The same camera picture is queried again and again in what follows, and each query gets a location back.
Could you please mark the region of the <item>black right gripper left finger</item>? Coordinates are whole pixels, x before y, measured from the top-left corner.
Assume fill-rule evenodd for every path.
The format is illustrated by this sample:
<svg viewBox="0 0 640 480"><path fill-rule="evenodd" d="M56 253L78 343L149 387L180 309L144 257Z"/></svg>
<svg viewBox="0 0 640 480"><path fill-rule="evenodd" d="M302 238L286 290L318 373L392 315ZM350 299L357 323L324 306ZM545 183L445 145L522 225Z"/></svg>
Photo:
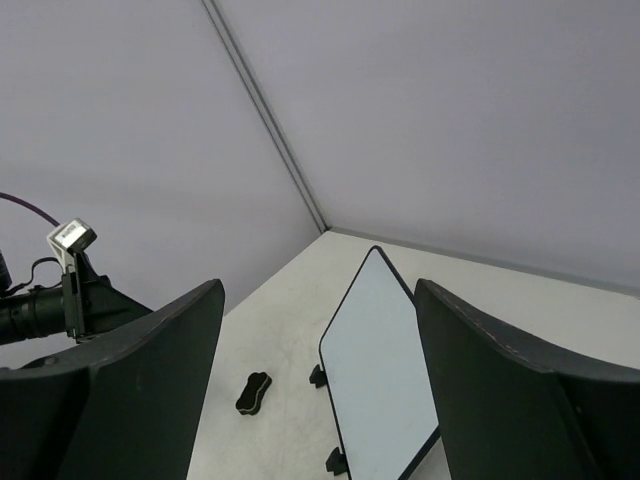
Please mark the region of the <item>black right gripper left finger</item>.
<svg viewBox="0 0 640 480"><path fill-rule="evenodd" d="M186 478L223 310L223 284L210 280L94 340L2 370L2 478Z"/></svg>

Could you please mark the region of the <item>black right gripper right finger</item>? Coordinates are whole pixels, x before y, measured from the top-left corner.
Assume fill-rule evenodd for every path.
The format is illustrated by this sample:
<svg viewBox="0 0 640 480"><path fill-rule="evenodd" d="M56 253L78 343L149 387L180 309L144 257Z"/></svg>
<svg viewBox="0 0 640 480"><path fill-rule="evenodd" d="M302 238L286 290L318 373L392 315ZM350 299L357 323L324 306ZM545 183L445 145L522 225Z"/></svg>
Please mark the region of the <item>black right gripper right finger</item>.
<svg viewBox="0 0 640 480"><path fill-rule="evenodd" d="M639 373L560 347L437 283L418 329L454 479L635 479Z"/></svg>

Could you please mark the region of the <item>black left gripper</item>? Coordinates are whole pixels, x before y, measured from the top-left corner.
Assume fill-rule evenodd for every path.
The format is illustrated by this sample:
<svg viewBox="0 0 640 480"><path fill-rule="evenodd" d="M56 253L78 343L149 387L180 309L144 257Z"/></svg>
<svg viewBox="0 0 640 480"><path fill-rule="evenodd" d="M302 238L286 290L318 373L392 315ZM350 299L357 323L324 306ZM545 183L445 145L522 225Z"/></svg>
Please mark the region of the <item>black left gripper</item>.
<svg viewBox="0 0 640 480"><path fill-rule="evenodd" d="M62 304L67 336L76 343L89 341L129 324L152 309L113 287L99 275L86 253L73 253L62 275Z"/></svg>

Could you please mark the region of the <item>black felt whiteboard eraser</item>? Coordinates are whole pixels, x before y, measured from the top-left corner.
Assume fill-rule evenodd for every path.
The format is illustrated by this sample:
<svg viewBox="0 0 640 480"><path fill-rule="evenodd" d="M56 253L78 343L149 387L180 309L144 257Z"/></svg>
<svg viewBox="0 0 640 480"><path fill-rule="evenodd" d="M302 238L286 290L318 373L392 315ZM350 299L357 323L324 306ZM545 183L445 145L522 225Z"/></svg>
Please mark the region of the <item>black felt whiteboard eraser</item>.
<svg viewBox="0 0 640 480"><path fill-rule="evenodd" d="M256 415L271 384L272 378L268 373L252 372L235 403L236 410L241 415Z"/></svg>

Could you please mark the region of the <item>white whiteboard black frame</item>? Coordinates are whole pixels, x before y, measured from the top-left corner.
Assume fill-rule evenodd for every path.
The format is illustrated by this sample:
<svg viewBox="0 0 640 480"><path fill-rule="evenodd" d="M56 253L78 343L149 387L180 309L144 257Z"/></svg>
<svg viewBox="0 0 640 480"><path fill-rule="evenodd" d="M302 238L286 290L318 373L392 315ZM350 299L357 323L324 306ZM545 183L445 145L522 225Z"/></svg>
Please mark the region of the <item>white whiteboard black frame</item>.
<svg viewBox="0 0 640 480"><path fill-rule="evenodd" d="M339 444L327 472L407 479L440 437L413 295L384 250L367 252L322 334L309 381L326 387Z"/></svg>

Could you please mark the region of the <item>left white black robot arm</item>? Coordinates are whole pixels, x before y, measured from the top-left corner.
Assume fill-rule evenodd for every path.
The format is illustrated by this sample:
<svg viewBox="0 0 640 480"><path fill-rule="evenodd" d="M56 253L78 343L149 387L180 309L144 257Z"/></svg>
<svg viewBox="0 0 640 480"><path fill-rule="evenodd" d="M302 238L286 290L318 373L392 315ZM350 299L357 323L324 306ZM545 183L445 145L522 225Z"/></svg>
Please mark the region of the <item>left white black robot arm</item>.
<svg viewBox="0 0 640 480"><path fill-rule="evenodd" d="M50 287L31 281L14 284L1 262L3 345L62 332L82 343L151 312L115 289L108 276L97 274L86 254L74 254L71 260L60 282Z"/></svg>

